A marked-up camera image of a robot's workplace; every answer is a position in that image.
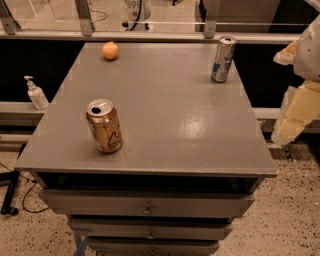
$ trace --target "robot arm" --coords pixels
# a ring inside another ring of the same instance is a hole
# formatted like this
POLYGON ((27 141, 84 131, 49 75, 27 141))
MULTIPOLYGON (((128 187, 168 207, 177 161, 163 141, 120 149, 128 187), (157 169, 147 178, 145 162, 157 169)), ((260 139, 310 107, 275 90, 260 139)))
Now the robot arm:
POLYGON ((125 0, 128 10, 128 30, 146 30, 145 20, 151 15, 149 0, 125 0))
POLYGON ((284 146, 294 141, 320 114, 320 15, 299 40, 279 52, 274 61, 294 65, 295 74, 306 79, 294 91, 291 102, 284 100, 282 103, 281 114, 272 133, 272 141, 284 146))

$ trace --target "small ball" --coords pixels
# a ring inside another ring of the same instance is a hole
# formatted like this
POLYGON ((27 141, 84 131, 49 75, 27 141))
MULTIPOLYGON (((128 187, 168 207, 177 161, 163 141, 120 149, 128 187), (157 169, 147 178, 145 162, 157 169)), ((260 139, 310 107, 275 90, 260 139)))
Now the small ball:
POLYGON ((102 47, 103 56, 108 60, 113 60, 118 56, 119 48, 114 42, 105 43, 102 47))

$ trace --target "soda can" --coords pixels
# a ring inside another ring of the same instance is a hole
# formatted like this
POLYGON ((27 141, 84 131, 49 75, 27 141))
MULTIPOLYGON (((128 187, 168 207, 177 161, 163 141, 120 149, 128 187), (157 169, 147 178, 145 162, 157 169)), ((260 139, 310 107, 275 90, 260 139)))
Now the soda can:
POLYGON ((211 75, 213 81, 223 83, 227 80, 236 43, 237 40, 230 36, 223 36, 219 39, 211 75))
POLYGON ((88 124, 98 150, 113 153, 122 146, 122 135, 116 108, 107 99, 96 99, 87 106, 88 124))

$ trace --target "table top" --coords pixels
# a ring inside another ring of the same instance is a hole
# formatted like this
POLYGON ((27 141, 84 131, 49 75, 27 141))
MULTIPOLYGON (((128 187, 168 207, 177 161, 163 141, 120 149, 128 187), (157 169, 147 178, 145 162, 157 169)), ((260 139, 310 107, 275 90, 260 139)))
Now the table top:
POLYGON ((16 163, 25 171, 272 177, 276 169, 234 65, 211 71, 215 44, 86 43, 16 163), (99 152, 86 107, 110 99, 122 148, 99 152))

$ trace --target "white bottle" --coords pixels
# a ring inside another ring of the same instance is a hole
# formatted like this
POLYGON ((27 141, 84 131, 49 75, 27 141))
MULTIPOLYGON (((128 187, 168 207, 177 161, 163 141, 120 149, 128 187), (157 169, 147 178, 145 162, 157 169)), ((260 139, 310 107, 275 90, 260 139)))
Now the white bottle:
POLYGON ((44 95, 42 89, 38 86, 36 86, 31 79, 33 79, 32 76, 25 76, 25 80, 28 81, 27 85, 29 87, 28 95, 34 104, 34 106, 37 109, 46 109, 49 106, 49 102, 44 95))

